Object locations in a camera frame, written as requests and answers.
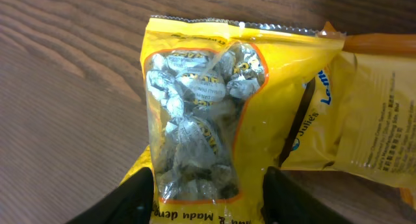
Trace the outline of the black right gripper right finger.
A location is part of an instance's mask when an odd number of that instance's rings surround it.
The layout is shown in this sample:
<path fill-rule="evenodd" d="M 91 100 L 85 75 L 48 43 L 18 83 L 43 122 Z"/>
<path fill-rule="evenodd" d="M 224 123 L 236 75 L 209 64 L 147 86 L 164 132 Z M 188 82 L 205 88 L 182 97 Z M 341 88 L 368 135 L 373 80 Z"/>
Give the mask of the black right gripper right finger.
<path fill-rule="evenodd" d="M 261 213 L 265 223 L 351 224 L 275 167 L 269 167 L 265 173 L 263 202 Z"/>

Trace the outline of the yellow Hacks candy bag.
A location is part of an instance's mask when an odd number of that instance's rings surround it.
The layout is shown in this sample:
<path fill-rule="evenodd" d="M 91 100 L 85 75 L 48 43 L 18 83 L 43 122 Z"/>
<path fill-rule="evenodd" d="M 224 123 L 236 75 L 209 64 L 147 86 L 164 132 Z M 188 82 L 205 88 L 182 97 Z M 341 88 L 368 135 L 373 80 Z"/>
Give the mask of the yellow Hacks candy bag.
<path fill-rule="evenodd" d="M 263 177 L 291 150 L 318 74 L 344 36 L 154 15 L 140 54 L 151 223 L 262 223 Z"/>

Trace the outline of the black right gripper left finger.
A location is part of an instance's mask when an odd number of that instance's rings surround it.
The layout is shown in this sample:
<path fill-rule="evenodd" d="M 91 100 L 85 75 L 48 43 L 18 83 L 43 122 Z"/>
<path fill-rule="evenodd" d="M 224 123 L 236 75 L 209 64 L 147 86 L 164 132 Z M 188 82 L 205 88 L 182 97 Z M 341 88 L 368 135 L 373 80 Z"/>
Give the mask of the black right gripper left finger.
<path fill-rule="evenodd" d="M 69 224 L 148 224 L 154 195 L 153 173 L 142 168 Z"/>

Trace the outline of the small yellow biscuit packet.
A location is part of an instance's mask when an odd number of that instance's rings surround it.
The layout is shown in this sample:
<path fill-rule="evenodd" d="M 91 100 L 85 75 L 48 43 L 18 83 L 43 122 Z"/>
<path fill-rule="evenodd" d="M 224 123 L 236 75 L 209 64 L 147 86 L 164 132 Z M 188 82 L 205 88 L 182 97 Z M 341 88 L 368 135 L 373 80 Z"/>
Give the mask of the small yellow biscuit packet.
<path fill-rule="evenodd" d="M 282 169 L 344 171 L 415 206 L 415 35 L 347 36 L 306 85 L 289 140 Z"/>

